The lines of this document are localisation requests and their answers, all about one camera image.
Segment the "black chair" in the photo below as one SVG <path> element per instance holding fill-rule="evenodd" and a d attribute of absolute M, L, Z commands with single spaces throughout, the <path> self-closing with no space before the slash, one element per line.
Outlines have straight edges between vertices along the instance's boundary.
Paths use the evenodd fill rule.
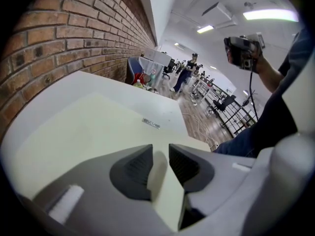
<path fill-rule="evenodd" d="M 234 102 L 234 99 L 236 98 L 235 95 L 227 96 L 222 103 L 219 103 L 218 101 L 214 100 L 213 104 L 216 106 L 215 108 L 224 111 L 226 107 Z"/>
<path fill-rule="evenodd" d="M 162 77 L 164 77 L 164 75 L 166 75 L 168 77 L 168 79 L 170 79 L 168 73 L 172 73 L 173 72 L 173 67 L 175 65 L 175 60 L 171 59 L 170 63 L 168 64 L 168 66 L 165 66 L 163 69 L 163 75 Z"/>

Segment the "fluorescent light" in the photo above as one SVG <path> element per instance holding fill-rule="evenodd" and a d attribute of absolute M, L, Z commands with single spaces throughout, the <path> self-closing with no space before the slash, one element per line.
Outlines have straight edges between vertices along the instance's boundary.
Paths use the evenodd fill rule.
<path fill-rule="evenodd" d="M 203 33 L 203 32 L 205 32 L 205 31 L 212 30 L 212 29 L 213 29 L 212 26 L 206 26 L 206 27 L 204 27 L 204 28 L 199 29 L 197 32 L 198 32 L 198 33 Z"/>
<path fill-rule="evenodd" d="M 254 19 L 281 19 L 298 22 L 298 16 L 295 12 L 290 10 L 268 9 L 255 10 L 243 13 L 247 20 Z"/>

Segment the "wooden floor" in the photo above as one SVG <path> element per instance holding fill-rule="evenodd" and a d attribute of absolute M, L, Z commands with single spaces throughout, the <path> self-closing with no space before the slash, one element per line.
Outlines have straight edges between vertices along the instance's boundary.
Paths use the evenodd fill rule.
<path fill-rule="evenodd" d="M 177 77 L 175 77 L 175 72 L 169 75 L 170 79 L 168 79 L 168 77 L 166 76 L 162 78 L 159 85 L 157 86 L 157 90 L 160 95 L 174 99 L 178 102 L 186 123 L 186 128 L 189 136 L 205 142 L 206 141 L 205 128 L 207 127 L 208 128 L 207 134 L 209 134 L 209 136 L 211 136 L 215 141 L 217 141 L 218 144 L 231 140 L 232 137 L 228 133 L 228 131 L 225 128 L 221 128 L 220 120 L 215 115 L 209 114 L 206 111 L 208 104 L 205 101 L 203 101 L 201 104 L 197 102 L 198 103 L 197 106 L 193 105 L 189 94 L 189 91 L 191 90 L 190 85 L 192 84 L 192 81 L 188 85 L 186 84 L 182 85 L 181 89 L 183 91 L 181 93 L 171 92 L 169 89 L 175 86 L 177 82 Z M 196 116 L 200 120 L 200 122 L 205 126 L 205 128 L 203 128 L 201 124 L 198 125 L 198 122 L 195 120 L 193 116 L 186 114 Z M 207 143 L 211 147 L 211 151 L 214 151 L 216 149 L 216 147 L 214 146 L 215 143 L 214 141 L 212 141 L 212 139 L 209 138 Z"/>

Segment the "black cable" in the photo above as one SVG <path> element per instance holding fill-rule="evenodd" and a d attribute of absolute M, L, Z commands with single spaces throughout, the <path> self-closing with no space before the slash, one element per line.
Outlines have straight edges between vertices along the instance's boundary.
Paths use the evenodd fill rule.
<path fill-rule="evenodd" d="M 251 71 L 251 77 L 250 77 L 250 94 L 251 94 L 252 106 L 254 107 L 256 119 L 257 119 L 257 121 L 258 121 L 258 115 L 257 115 L 257 112 L 256 112 L 256 107 L 255 107 L 254 99 L 252 98 L 252 71 Z"/>

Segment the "cable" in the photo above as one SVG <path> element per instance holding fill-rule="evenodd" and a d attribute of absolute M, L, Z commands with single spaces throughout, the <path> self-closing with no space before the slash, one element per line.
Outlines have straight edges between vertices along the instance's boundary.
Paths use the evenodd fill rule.
<path fill-rule="evenodd" d="M 255 102 L 254 102 L 254 99 L 252 98 L 252 71 L 251 71 L 251 77 L 250 77 L 250 94 L 251 94 L 252 106 L 254 107 L 256 119 L 258 121 L 258 115 L 257 115 L 257 112 L 256 112 Z"/>
<path fill-rule="evenodd" d="M 213 146 L 216 146 L 216 148 L 217 148 L 217 147 L 219 146 L 219 143 L 218 143 L 215 139 L 213 139 L 212 136 L 210 135 L 210 132 L 209 132 L 208 127 L 205 126 L 205 125 L 200 121 L 200 119 L 198 119 L 195 115 L 190 114 L 190 113 L 182 113 L 182 114 L 183 114 L 183 115 L 192 116 L 192 117 L 194 118 L 194 120 L 197 122 L 197 127 L 198 127 L 198 132 L 199 132 L 199 134 L 206 138 L 205 143 L 207 143 L 207 144 L 210 146 L 210 148 L 212 148 Z M 200 128 L 199 128 L 199 124 L 200 124 L 200 125 L 202 126 L 202 128 L 205 130 L 206 135 L 204 135 L 203 133 L 201 133 Z M 209 138 L 214 142 L 214 144 L 209 144 L 209 143 L 208 143 L 208 139 L 209 139 Z"/>

